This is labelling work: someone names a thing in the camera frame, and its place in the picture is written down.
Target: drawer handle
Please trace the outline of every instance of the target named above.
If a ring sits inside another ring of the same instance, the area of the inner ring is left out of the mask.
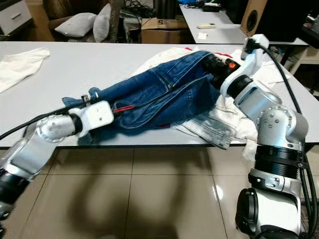
[[[14,19],[16,19],[18,16],[21,16],[21,12],[16,13],[15,15],[13,15],[13,16],[11,17],[11,19],[14,20]]]

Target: gray pillow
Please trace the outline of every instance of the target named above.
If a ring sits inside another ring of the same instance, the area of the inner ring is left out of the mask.
[[[65,36],[83,37],[93,28],[95,18],[94,13],[79,13],[59,25],[55,30]]]
[[[102,42],[109,35],[111,5],[108,3],[100,11],[94,21],[93,35],[96,42]]]

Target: white towel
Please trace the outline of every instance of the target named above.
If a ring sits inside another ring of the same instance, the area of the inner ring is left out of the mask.
[[[0,56],[0,93],[34,75],[50,55],[47,48],[37,48],[14,55]]]

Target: cardboard box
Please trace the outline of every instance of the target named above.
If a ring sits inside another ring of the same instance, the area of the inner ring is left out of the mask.
[[[151,18],[142,20],[142,43],[193,44],[194,39],[183,18]]]

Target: chair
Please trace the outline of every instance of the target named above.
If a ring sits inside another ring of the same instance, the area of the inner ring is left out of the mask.
[[[48,27],[56,41],[95,42],[92,31],[82,38],[70,38],[54,29],[78,13],[98,14],[107,3],[110,3],[112,7],[110,31],[103,42],[116,43],[122,0],[43,0],[43,7],[49,18]]]

